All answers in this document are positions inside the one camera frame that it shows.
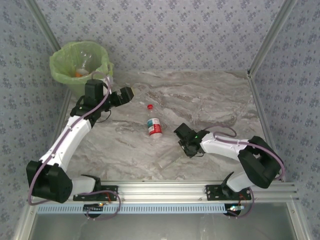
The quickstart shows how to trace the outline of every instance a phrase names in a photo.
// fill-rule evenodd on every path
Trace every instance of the cable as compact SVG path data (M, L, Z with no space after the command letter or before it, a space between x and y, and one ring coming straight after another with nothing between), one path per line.
M105 194L108 196L108 202L110 203L111 202L110 194L108 192L106 192Z
M285 170L285 166L284 166L282 160L276 154L274 154L272 151L270 151L269 149L266 149L263 146L259 146L259 145L254 144L254 143L250 143L250 142L246 142L246 141L231 141L231 140L225 140L225 139L221 139L221 138L216 137L217 134L221 134L221 135L225 135L225 136L228 136L228 137L231 137L231 138L235 138L237 136L237 132L232 127L229 127L229 126L223 126L221 124L213 124L213 125L211 125L209 127L206 127L203 130L207 130L207 129L210 129L210 128L213 128L213 127L221 127L221 128L230 129L234 133L234 135L230 135L230 134L222 132L222 131L215 131L213 133L213 136L214 136L214 138L216 140L218 140L220 142L223 142L223 143L226 143L226 144L247 145L247 146L250 146L250 147L253 147L253 148L260 149L260 150L264 151L265 153L269 154L271 157L273 157L281 167L281 174L278 177L275 178L276 180L281 180L282 177L285 175L285 171L286 170Z
M247 199L241 193L239 193L239 197L244 199L244 201L245 201L245 206L244 207L246 208L247 207Z
M80 193L79 195L85 195L85 196L90 196L90 195L95 195L95 194L104 194L104 193L108 193L108 194L113 194L116 196L116 198L119 200L119 205L118 208L116 209L116 211L109 216L105 216L105 217L99 217L99 218L92 218L89 216L89 212L91 209L95 208L95 207L89 207L89 209L86 211L85 215L88 218L88 220L93 220L93 221L103 221L103 220L108 220L108 219L112 219L113 217L115 217L119 211L121 210L121 198L120 196L115 192L115 191L110 191L110 190L101 190L101 191L94 191L94 192L84 192L84 193Z
M107 121L107 120L110 118L110 116L111 116L111 110L109 110L108 112L110 112L110 114L109 114L109 116L106 117L106 119L104 119L104 120L102 120L102 121L97 121L96 123L97 123L97 124L100 124L100 123L103 123L103 122Z
M280 180L285 175L285 166L284 166L282 160L276 154L274 154L272 151L270 151L269 149L266 149L265 147L254 144L254 143L250 143L250 142L246 142L246 141L231 141L231 140L225 140L225 139L221 139L221 138L216 137L217 134L221 134L221 135L225 135L225 136L228 136L231 138L235 138L237 136L237 132L232 127L229 127L229 126L223 126L221 124L213 124L209 127L206 127L204 130L207 130L207 129L210 129L213 127L227 128L227 129L230 129L234 133L234 135L230 135L230 134L222 132L222 131L215 131L213 133L213 137L216 140L223 142L223 143L226 143L226 144L247 145L247 146L250 146L253 148L260 149L260 150L264 151L265 153L269 154L271 157L273 157L281 167L281 174L275 178L276 180ZM251 187L249 187L249 190L250 190L251 198L252 198L252 204L250 206L250 209L244 215L241 215L241 216L237 216L232 211L227 211L228 213L234 215L236 218L244 218L251 213L251 211L254 207L254 203L255 203L255 196L254 196L254 192L252 191Z
M104 102L107 100L109 93L111 92L111 84L109 82L108 76L106 76L104 73L99 72L99 71L94 71L91 73L91 78L93 79L95 74L102 74L105 76L105 81L106 81L106 86L108 91L106 92L104 98L102 99L102 101L92 110L88 111L87 113L85 113L84 115L82 115L81 117L79 117L77 120L74 121L74 123L71 124L71 126L65 131L65 133L62 135L61 139L59 140L59 142L56 144L55 148L52 151L52 154L42 163L42 165L39 167L39 169L36 171L31 184L30 184L30 188L29 188L29 192L28 192L28 203L31 206L35 206L35 205L39 205L39 204L43 204L43 203L47 203L49 202L49 200L42 200L42 201L38 201L38 202L32 202L32 192L34 190L34 186L36 183L37 178L39 177L41 171L45 168L45 166L47 165L47 163L55 157L55 154L58 150L58 148L60 147L60 145L63 143L63 141L65 140L65 138L67 137L68 133L72 131L73 127L82 119L84 119L85 117L87 117L88 115L92 114L93 112L95 112L97 109L99 109L102 104L104 104Z
M198 156L194 156L194 157L197 157L197 158L202 158L205 154L202 152L202 155L198 155Z
M247 145L247 146L250 146L250 147L253 147L253 148L256 148L256 149L260 149L260 150L264 151L265 153L267 153L271 157L273 157L281 167L281 174L278 177L276 177L275 180L281 180L282 177L285 175L285 166L284 166L282 160L276 154L274 154L272 151L270 151L269 149L266 149L263 146L259 146L257 144L250 143L250 142L247 142L247 141L230 141L230 140L221 139L221 138L216 137L216 134L224 134L224 133L220 132L220 131L216 131L216 132L213 133L214 138L216 140L220 141L220 142L223 142L223 143L226 143L226 144Z
M78 99L78 101L76 101L75 105L76 105L76 106L79 106L80 103L81 103L81 101L82 101L84 98L85 98L85 95L81 96L81 97Z
M254 204L255 204L255 195L254 195L254 192L252 191L251 187L249 187L249 191L250 191L251 198L252 198L252 203L251 203L249 210L241 216L238 216L237 214L235 214L232 211L227 211L229 214L234 215L234 217L236 217L238 219L241 219L241 218L248 216L251 213L252 209L254 208Z

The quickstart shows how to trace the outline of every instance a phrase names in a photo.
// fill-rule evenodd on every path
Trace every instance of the marble surface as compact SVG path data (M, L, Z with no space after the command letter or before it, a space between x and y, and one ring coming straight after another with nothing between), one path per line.
M166 169L155 163L177 148L173 131L181 124L198 131L215 123L232 126L239 138L263 137L261 123L245 75L223 71L115 72L112 90L133 88L135 96L112 108L110 118L96 123L76 149L70 177L91 174L104 180L223 180L240 166L223 156L180 158ZM76 99L69 104L68 115ZM163 136L152 140L147 105L158 112Z

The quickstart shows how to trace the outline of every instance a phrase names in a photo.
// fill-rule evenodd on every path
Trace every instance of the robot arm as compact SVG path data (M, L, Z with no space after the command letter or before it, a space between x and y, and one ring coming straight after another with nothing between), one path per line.
M48 157L51 159L37 177L32 196L64 203L69 197L80 193L90 193L97 186L97 178L88 175L70 179L67 174L68 164L78 145L90 132L102 112L108 112L111 107L128 103L134 96L130 87L120 89L121 94L111 92L106 101L96 111L79 120L81 116L94 109L104 99L104 83L91 79L85 84L85 94L72 109L68 122L52 147L39 161L30 161L26 167L29 186L36 172Z
M271 155L243 144L255 144L274 153L268 144L258 136L241 140L219 136L220 140L217 140L212 132L206 130L195 132L185 123L181 124L174 133L179 137L180 146L190 158L197 154L209 153L226 156L241 163L239 169L229 174L222 183L222 189L226 195L238 193L254 185L266 189L281 169L277 160Z

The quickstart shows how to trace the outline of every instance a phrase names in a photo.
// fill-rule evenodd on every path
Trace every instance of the wall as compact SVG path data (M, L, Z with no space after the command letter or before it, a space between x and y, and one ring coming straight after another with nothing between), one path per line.
M37 2L62 46L96 41L118 70L246 70L283 0Z
M254 79L287 180L320 239L319 0L298 0Z
M23 0L0 11L0 239L11 239L27 201L26 165L48 148L65 88L51 79L53 53Z

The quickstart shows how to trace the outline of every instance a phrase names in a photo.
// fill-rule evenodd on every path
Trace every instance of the trash bin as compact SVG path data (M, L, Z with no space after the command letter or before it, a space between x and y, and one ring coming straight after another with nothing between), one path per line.
M91 74L76 77L76 70L86 70L89 73L98 71L112 77L113 66L107 50L93 41L69 42L50 57L53 79L66 84L77 98L85 94L85 84ZM94 78L104 79L99 74Z

